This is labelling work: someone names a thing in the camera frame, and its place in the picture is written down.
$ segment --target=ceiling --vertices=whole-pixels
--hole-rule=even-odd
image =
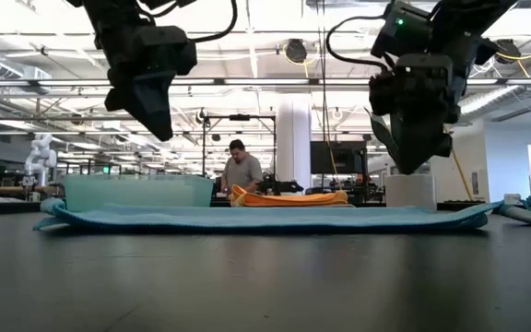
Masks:
[[[340,20],[355,15],[380,15],[386,2],[383,1],[327,1],[329,4],[324,18],[317,16],[313,1],[302,0],[238,0],[239,19],[233,32],[218,41],[198,44],[198,65],[190,77],[321,77],[322,68],[318,54],[318,32],[320,25],[327,29]],[[531,54],[531,2],[522,1],[520,6],[508,12],[496,22],[485,36],[492,39],[513,39],[521,47],[523,56]],[[425,9],[431,9],[435,2],[418,2]],[[223,30],[230,21],[230,0],[197,0],[185,8],[178,8],[167,17],[159,18],[158,25],[175,25],[187,31],[188,36],[198,37]],[[372,47],[381,20],[359,20],[345,25],[333,39],[334,49],[342,54],[361,59],[372,59],[368,53]],[[96,50],[93,43],[93,29],[83,8],[74,8],[64,0],[0,0],[0,59],[16,67],[30,65],[41,69],[54,79],[95,79],[106,78],[108,64],[103,53]],[[283,52],[288,39],[303,39],[309,52],[308,65],[294,65]],[[531,66],[531,58],[525,59],[526,67]],[[339,62],[331,57],[326,61],[327,77],[369,77],[377,73],[375,67]],[[521,77],[518,64],[501,65],[487,63],[475,66],[473,78],[481,77]],[[119,116],[119,122],[85,121],[72,124],[67,121],[27,122],[33,128],[54,132],[93,132],[107,130],[145,131],[145,127],[134,120],[124,120],[128,113],[118,111],[108,113],[103,106],[106,88],[53,89],[49,95],[55,98],[38,99],[34,93],[17,88],[0,88],[0,116],[7,114],[40,117],[68,117],[81,114],[87,117]],[[282,89],[235,88],[219,86],[178,86],[170,89],[173,106],[173,128],[179,135],[170,142],[161,143],[153,136],[113,136],[113,135],[55,135],[64,142],[89,143],[111,151],[141,151],[147,161],[162,164],[164,161],[177,164],[175,160],[200,160],[202,136],[201,125],[196,121],[200,111],[209,115],[248,113],[254,115],[275,114],[283,93],[309,93],[313,108],[313,139],[322,139],[320,120],[323,109],[323,92],[309,87]],[[75,98],[68,94],[89,95]],[[518,94],[498,105],[497,109],[483,117],[497,119],[531,106],[531,91]],[[332,89],[327,92],[330,112],[330,127],[337,132],[339,140],[361,139],[361,134],[370,132],[370,119],[365,108],[370,108],[368,93],[354,89]],[[518,113],[505,121],[531,121],[531,112]],[[22,131],[27,129],[0,122],[0,130]],[[268,167],[271,163],[273,137],[269,134],[270,124],[266,121],[231,122],[223,120],[213,131],[222,133],[220,141],[209,137],[207,144],[215,153],[208,169],[222,169],[227,158],[225,148],[231,139],[241,138],[250,151]],[[252,131],[258,134],[234,134],[238,131]],[[69,150],[90,153],[93,146],[80,148],[69,145]]]

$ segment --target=table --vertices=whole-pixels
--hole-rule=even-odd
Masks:
[[[531,227],[35,232],[0,216],[0,331],[531,331]]]

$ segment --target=translucent plastic bin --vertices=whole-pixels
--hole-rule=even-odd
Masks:
[[[195,175],[76,175],[65,177],[70,211],[106,204],[133,207],[209,207],[212,180]]]

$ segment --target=gray t-shirt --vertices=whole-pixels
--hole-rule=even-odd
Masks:
[[[229,190],[234,184],[245,188],[253,181],[262,181],[263,176],[259,160],[252,155],[247,155],[241,163],[236,163],[233,158],[229,158],[222,173],[222,177],[227,180]]]

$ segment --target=metal frame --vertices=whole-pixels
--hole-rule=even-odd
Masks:
[[[210,127],[210,130],[207,130],[207,121],[210,119],[216,119],[217,121]],[[263,119],[269,119],[274,122],[274,130],[270,130],[269,133],[274,136],[274,169],[273,175],[276,176],[276,154],[277,154],[277,124],[275,115],[248,115],[248,114],[232,114],[232,115],[206,115],[202,119],[202,176],[207,176],[207,134],[217,126],[220,121],[227,119],[229,121],[250,121],[257,119],[259,122],[263,123]],[[242,130],[234,132],[234,134],[243,135],[251,134],[251,132],[243,132]]]

